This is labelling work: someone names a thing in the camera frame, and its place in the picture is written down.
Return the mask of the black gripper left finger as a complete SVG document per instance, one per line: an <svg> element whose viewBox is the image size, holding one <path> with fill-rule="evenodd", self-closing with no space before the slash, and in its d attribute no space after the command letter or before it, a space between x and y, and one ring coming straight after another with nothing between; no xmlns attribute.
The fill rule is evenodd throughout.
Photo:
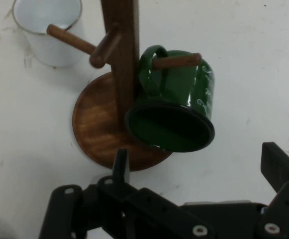
<svg viewBox="0 0 289 239"><path fill-rule="evenodd" d="M214 228L153 191L129 184L128 150L116 153L112 174L82 189L56 188L40 231L42 239L85 239L102 228L114 239L212 239Z"/></svg>

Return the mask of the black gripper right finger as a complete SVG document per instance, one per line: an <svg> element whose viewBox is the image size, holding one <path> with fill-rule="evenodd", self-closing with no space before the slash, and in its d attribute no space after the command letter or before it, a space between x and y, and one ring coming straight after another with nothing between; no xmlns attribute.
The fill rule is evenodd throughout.
<svg viewBox="0 0 289 239"><path fill-rule="evenodd" d="M256 227L258 239L289 239L289 156L274 142L264 142L261 172L277 193Z"/></svg>

